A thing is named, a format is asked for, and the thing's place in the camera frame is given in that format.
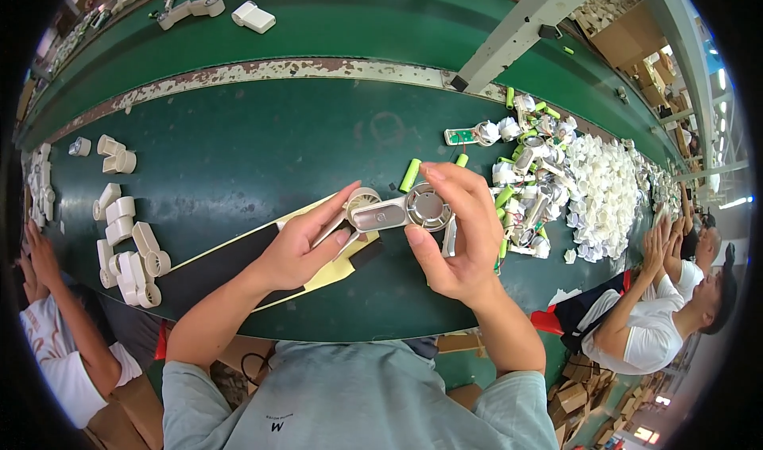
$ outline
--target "metal frame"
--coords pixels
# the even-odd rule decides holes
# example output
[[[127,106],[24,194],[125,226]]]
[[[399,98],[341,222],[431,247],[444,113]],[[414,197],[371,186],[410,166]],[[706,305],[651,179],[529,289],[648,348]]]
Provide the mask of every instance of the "metal frame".
[[[556,26],[585,0],[520,0],[453,81],[463,93],[482,90],[534,45],[543,25]]]
[[[693,112],[697,115],[702,150],[710,150],[713,143],[710,72],[705,62],[697,25],[690,13],[693,10],[691,2],[689,0],[646,0],[646,2],[681,67]],[[712,161],[706,160],[704,166],[705,169],[712,169]]]

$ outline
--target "wrist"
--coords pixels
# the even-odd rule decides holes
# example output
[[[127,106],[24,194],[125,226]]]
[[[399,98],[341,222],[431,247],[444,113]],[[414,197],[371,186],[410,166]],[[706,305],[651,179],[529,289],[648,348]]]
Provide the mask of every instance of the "wrist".
[[[472,293],[463,298],[461,302],[477,314],[494,309],[495,302],[506,296],[506,290],[504,290],[501,280],[493,274],[476,284]]]

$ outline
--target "green surface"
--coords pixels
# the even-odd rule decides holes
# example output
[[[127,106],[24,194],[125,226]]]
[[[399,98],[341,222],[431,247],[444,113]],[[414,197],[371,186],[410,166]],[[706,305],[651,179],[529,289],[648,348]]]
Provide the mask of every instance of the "green surface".
[[[62,71],[31,112],[26,149],[77,114],[156,79],[212,65],[283,56],[355,56],[459,70],[514,5],[510,0],[253,0],[277,17],[265,35],[224,14],[189,17],[162,31],[147,14],[153,0],[105,31]],[[569,46],[575,55],[562,47]],[[497,79],[558,104],[617,137],[631,137],[664,165],[658,125],[639,101],[615,95],[624,83],[582,44],[541,40]]]
[[[136,197],[137,218],[151,223],[177,264],[356,179],[382,199],[399,196],[388,185],[400,181],[412,156],[448,159],[454,148],[444,146],[444,129],[497,121],[503,114],[500,104],[467,95],[338,79],[259,81],[161,98],[79,130],[94,143],[108,132],[135,150],[132,174],[102,174],[103,157],[95,152],[73,157],[66,154],[68,140],[53,144],[55,220],[63,219],[66,236],[56,224],[46,233],[63,269],[104,291],[95,241],[105,236],[105,222],[93,221],[91,207],[108,182]],[[468,168],[485,175],[499,156],[510,155],[510,147],[471,145],[467,154]],[[635,236],[641,226],[636,224]],[[526,312],[546,309],[558,288],[592,288],[640,258],[634,252],[620,263],[564,265],[565,250],[574,246],[571,229],[558,220],[546,232],[553,247],[548,259],[509,253],[502,267],[501,282]],[[476,324],[468,308],[426,286],[402,229],[383,230],[381,237],[383,255],[339,283],[254,313],[241,332],[282,340],[366,341],[432,336]],[[134,249],[132,240],[115,247],[126,249]],[[118,288],[105,292],[120,296]],[[172,300],[172,293],[164,293],[162,305],[151,312],[178,319],[169,309]]]

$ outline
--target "worker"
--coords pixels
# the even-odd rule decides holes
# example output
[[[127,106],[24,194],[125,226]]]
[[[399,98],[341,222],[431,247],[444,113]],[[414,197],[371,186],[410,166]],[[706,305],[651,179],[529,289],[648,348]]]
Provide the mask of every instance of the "worker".
[[[733,260],[681,293],[673,283],[688,278],[676,274],[673,264],[672,276],[664,268],[664,255],[680,231],[663,240],[663,229],[657,224],[644,234],[644,264],[628,292],[620,296],[605,283],[556,305],[568,349],[616,373],[645,375],[668,365],[693,332],[714,334],[723,328],[736,302]],[[640,301],[649,288],[654,298]]]
[[[403,341],[278,342],[272,370],[234,412],[209,366],[269,292],[308,282],[349,237],[310,243],[342,210],[355,182],[287,222],[265,252],[207,295],[168,338],[164,442],[174,448],[558,448],[546,412],[546,354],[538,333],[493,268],[503,237],[485,180],[451,163],[420,172],[459,220],[456,255],[444,259],[418,225],[405,235],[433,292],[470,307],[497,380],[472,412],[445,395],[434,361]]]
[[[692,260],[695,257],[697,245],[700,242],[701,236],[711,229],[713,230],[711,232],[713,234],[713,240],[711,241],[718,244],[718,248],[716,249],[717,255],[717,252],[720,251],[721,240],[720,235],[718,234],[718,229],[716,228],[715,217],[711,214],[702,214],[701,216],[695,214],[686,192],[686,185],[683,182],[680,182],[680,185],[681,204],[684,213],[683,233],[678,237],[681,259]]]
[[[107,297],[100,311],[88,299],[91,290],[72,285],[77,297],[64,283],[50,240],[31,221],[26,236],[31,262],[22,252],[19,264],[29,307],[20,313],[21,324],[53,396],[83,429],[115,388],[153,362],[160,320]]]

